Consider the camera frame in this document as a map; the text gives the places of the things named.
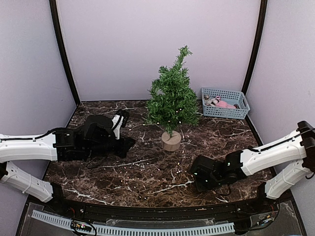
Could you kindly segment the small green christmas tree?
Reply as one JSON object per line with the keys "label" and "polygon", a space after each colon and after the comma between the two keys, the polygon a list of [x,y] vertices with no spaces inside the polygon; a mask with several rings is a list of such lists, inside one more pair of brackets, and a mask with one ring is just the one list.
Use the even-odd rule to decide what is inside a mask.
{"label": "small green christmas tree", "polygon": [[149,89],[146,122],[163,128],[162,148],[170,152],[178,150],[181,144],[182,137],[176,129],[199,122],[197,96],[190,87],[189,69],[184,67],[185,58],[190,55],[188,46],[181,47],[171,67],[159,68],[159,77]]}

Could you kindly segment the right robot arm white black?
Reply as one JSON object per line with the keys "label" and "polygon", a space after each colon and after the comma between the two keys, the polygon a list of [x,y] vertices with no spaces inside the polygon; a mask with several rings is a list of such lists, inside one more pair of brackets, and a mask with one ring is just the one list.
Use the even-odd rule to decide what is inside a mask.
{"label": "right robot arm white black", "polygon": [[296,130],[274,142],[231,152],[223,161],[200,155],[190,172],[197,190],[203,192],[234,184],[281,163],[288,165],[259,186],[258,197],[251,203],[255,213],[262,213],[270,200],[278,199],[298,181],[315,174],[315,129],[308,122],[299,122]]}

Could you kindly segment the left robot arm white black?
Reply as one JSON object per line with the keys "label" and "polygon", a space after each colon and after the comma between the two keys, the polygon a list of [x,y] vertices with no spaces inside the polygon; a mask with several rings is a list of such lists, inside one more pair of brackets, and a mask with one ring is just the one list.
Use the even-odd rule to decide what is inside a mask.
{"label": "left robot arm white black", "polygon": [[113,118],[90,115],[75,128],[54,128],[45,134],[32,136],[0,136],[0,181],[44,203],[50,203],[58,214],[69,211],[63,199],[62,187],[40,180],[14,164],[16,160],[86,161],[112,153],[125,158],[135,140],[124,137],[120,129],[126,126],[129,114],[119,111]]}

